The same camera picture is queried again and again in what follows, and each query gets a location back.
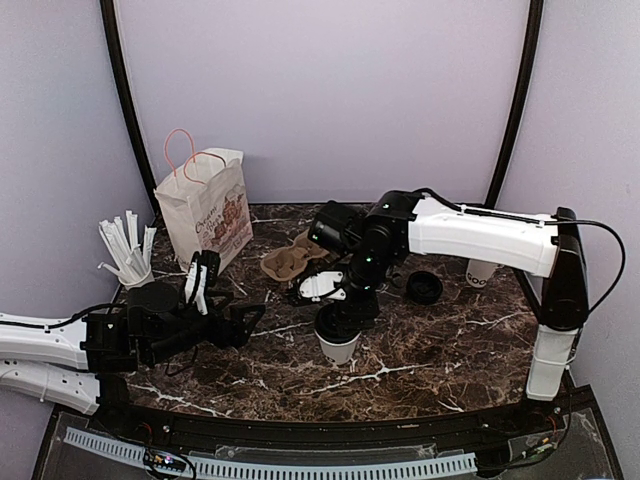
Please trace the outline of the single black cup lid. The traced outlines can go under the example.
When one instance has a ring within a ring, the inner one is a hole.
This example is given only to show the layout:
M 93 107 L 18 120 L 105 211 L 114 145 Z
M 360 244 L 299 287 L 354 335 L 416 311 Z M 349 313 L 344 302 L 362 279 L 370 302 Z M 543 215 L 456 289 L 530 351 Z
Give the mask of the single black cup lid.
M 337 345 L 346 344 L 360 334 L 358 329 L 340 324 L 336 316 L 328 310 L 318 312 L 314 329 L 322 340 Z

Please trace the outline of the black plastic cup lids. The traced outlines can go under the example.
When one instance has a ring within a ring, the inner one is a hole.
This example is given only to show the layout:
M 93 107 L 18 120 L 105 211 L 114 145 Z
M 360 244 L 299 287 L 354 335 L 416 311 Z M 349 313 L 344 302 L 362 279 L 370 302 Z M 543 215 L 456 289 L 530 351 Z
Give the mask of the black plastic cup lids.
M 407 279 L 406 295 L 417 304 L 433 305 L 440 299 L 442 292 L 440 278 L 431 272 L 416 271 Z

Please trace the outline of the paper cup holding straws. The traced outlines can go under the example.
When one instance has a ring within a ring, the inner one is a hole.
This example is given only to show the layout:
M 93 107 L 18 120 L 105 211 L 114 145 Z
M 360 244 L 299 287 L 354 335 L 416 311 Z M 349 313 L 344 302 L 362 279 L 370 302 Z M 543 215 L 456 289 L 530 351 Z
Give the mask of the paper cup holding straws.
M 149 270 L 143 277 L 141 277 L 138 280 L 135 281 L 121 281 L 121 285 L 126 289 L 126 290 L 131 290 L 133 288 L 139 288 L 142 287 L 150 282 L 154 281 L 154 276 L 153 276 L 153 272 L 151 270 Z

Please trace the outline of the white paper coffee cup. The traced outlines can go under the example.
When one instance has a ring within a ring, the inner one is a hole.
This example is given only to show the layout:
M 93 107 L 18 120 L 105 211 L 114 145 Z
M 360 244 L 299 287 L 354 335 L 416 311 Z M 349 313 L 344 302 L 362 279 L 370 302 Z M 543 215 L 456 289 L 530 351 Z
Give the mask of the white paper coffee cup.
M 469 259 L 465 274 L 466 281 L 474 288 L 484 288 L 499 267 L 498 263 Z

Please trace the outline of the white paper takeout bag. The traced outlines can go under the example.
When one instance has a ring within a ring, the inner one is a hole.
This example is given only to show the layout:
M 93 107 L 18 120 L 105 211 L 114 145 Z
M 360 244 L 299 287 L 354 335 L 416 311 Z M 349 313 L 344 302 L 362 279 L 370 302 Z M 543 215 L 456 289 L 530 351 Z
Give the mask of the white paper takeout bag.
M 169 156 L 169 142 L 182 128 L 169 133 L 164 157 L 171 173 L 154 190 L 176 261 L 186 272 L 192 254 L 211 250 L 226 266 L 253 238 L 243 174 L 244 153 L 225 148 L 198 151 L 189 138 L 191 155 L 180 166 Z

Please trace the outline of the bundle of straws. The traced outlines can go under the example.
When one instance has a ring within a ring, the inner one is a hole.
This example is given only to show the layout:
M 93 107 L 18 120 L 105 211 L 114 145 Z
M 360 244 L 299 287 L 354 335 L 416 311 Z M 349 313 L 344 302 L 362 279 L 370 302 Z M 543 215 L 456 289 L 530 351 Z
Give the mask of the bundle of straws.
M 152 271 L 151 255 L 157 229 L 145 226 L 143 235 L 139 236 L 137 213 L 126 210 L 124 217 L 102 220 L 98 232 L 113 261 L 113 265 L 101 262 L 98 269 L 115 275 L 120 283 L 138 280 Z

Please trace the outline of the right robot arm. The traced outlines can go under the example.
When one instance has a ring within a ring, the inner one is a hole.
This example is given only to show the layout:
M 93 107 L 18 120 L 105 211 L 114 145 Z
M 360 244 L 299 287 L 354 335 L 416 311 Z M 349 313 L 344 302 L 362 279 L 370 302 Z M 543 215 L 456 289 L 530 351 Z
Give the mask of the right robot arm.
M 547 402 L 558 394 L 571 347 L 589 316 L 586 262 L 572 210 L 512 214 L 451 203 L 428 188 L 392 190 L 368 213 L 327 202 L 308 237 L 350 257 L 345 265 L 305 278 L 298 288 L 312 302 L 332 300 L 328 313 L 340 342 L 372 325 L 379 313 L 378 286 L 410 254 L 461 257 L 543 278 L 527 398 L 511 410 L 510 424 L 530 434 L 547 420 Z

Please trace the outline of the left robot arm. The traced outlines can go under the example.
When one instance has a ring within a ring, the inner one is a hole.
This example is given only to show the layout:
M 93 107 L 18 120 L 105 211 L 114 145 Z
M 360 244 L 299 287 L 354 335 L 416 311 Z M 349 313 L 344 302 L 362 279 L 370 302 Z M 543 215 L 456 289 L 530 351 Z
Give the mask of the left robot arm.
M 1 383 L 22 393 L 101 417 L 120 436 L 141 427 L 140 412 L 119 398 L 121 373 L 153 368 L 174 356 L 244 346 L 265 314 L 240 305 L 229 292 L 193 301 L 171 285 L 152 282 L 125 302 L 98 304 L 67 320 L 2 315 Z

